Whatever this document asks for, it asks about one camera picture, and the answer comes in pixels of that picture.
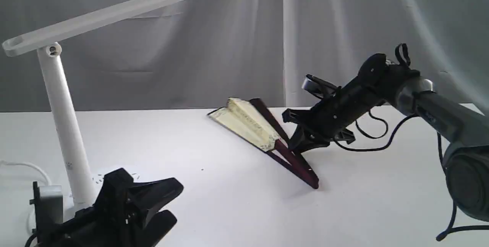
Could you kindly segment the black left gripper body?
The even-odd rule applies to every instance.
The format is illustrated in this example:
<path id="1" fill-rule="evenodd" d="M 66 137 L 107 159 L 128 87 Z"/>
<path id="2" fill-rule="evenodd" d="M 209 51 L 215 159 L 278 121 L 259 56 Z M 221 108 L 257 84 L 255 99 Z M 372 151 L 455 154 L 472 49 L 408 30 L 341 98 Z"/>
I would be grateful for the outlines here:
<path id="1" fill-rule="evenodd" d="M 34 232 L 30 242 L 37 247 L 141 247 L 142 231 L 150 221 L 141 221 L 130 199 L 133 177 L 119 168 L 105 174 L 94 204 L 42 237 Z"/>

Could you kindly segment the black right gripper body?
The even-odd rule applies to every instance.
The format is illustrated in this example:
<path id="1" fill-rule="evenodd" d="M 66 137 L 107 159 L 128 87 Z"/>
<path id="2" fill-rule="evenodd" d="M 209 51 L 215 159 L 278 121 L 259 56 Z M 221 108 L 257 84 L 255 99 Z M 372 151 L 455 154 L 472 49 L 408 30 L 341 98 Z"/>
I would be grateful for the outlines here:
<path id="1" fill-rule="evenodd" d="M 362 86 L 356 77 L 345 87 L 337 87 L 334 95 L 320 99 L 309 109 L 287 108 L 282 113 L 283 122 L 304 125 L 330 136 L 331 142 L 335 140 L 352 143 L 355 136 L 347 127 L 372 108 L 383 105 L 385 100 L 368 87 Z"/>

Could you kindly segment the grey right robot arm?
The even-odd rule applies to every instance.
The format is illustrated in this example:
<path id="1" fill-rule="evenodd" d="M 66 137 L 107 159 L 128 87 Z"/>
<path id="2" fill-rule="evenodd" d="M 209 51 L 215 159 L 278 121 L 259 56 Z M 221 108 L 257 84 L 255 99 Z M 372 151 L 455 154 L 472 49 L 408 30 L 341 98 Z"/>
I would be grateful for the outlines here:
<path id="1" fill-rule="evenodd" d="M 408 64 L 389 61 L 385 54 L 370 56 L 351 82 L 332 87 L 311 75 L 304 87 L 320 96 L 308 110 L 288 108 L 283 122 L 295 123 L 294 148 L 307 139 L 313 148 L 327 145 L 373 107 L 388 103 L 404 115 L 416 115 L 448 142 L 442 165 L 448 192 L 456 206 L 471 218 L 488 221 L 488 118 L 436 93 L 433 83 Z"/>

